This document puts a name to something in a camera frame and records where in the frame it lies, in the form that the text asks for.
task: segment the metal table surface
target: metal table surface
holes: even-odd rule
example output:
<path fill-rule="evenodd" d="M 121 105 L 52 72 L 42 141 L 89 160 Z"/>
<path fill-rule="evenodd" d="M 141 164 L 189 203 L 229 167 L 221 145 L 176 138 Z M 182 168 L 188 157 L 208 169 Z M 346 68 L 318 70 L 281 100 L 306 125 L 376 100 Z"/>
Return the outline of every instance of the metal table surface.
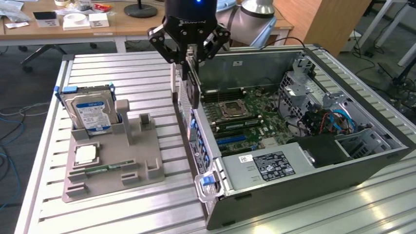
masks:
<path fill-rule="evenodd" d="M 329 54 L 316 54 L 416 141 L 414 125 Z M 70 120 L 52 97 L 16 233 L 416 233 L 414 154 L 348 190 L 206 231 L 170 101 L 169 77 L 170 66 L 156 52 L 78 55 L 62 61 L 56 85 L 88 86 L 112 81 L 117 99 L 130 101 L 129 115 L 150 113 L 166 178 L 153 185 L 64 203 Z M 329 91 L 336 91 L 325 74 L 317 73 L 316 79 Z"/>

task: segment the tape roll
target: tape roll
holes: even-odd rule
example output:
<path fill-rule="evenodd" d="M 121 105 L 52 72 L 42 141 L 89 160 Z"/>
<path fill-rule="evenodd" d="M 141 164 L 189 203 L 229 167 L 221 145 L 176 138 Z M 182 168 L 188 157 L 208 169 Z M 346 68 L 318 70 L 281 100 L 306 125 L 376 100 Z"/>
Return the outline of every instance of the tape roll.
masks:
<path fill-rule="evenodd" d="M 84 24 L 86 16 L 80 13 L 72 13 L 64 16 L 64 21 L 69 21 L 73 24 Z"/>
<path fill-rule="evenodd" d="M 66 0 L 66 1 L 54 0 L 56 6 L 66 6 L 69 3 L 70 3 L 70 0 Z"/>

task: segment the robotic arm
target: robotic arm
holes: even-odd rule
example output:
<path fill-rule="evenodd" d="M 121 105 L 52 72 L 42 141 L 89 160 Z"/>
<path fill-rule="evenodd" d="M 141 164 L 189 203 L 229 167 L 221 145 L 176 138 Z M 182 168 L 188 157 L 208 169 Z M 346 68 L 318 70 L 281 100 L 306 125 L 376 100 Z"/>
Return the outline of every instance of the robotic arm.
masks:
<path fill-rule="evenodd" d="M 162 25 L 148 31 L 149 41 L 168 63 L 185 64 L 188 48 L 192 47 L 197 63 L 212 59 L 228 42 L 230 33 L 217 24 L 216 0 L 165 0 Z M 170 49 L 164 34 L 176 43 Z"/>

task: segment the cpu socket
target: cpu socket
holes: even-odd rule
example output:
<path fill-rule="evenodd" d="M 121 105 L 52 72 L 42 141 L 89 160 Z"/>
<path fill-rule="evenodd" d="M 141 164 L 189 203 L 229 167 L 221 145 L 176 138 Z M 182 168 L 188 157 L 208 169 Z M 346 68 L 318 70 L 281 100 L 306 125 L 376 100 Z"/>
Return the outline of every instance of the cpu socket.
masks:
<path fill-rule="evenodd" d="M 225 101 L 218 103 L 224 118 L 244 117 L 249 113 L 241 100 Z"/>

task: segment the desk lamp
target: desk lamp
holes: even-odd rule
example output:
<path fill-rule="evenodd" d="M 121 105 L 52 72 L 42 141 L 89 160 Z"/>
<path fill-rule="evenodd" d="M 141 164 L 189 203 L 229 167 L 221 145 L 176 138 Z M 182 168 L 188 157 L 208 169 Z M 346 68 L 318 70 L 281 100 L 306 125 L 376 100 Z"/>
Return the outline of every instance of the desk lamp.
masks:
<path fill-rule="evenodd" d="M 141 4 L 141 0 L 137 0 L 137 4 L 124 8 L 124 13 L 134 18 L 149 18 L 157 15 L 157 9 L 150 5 Z"/>

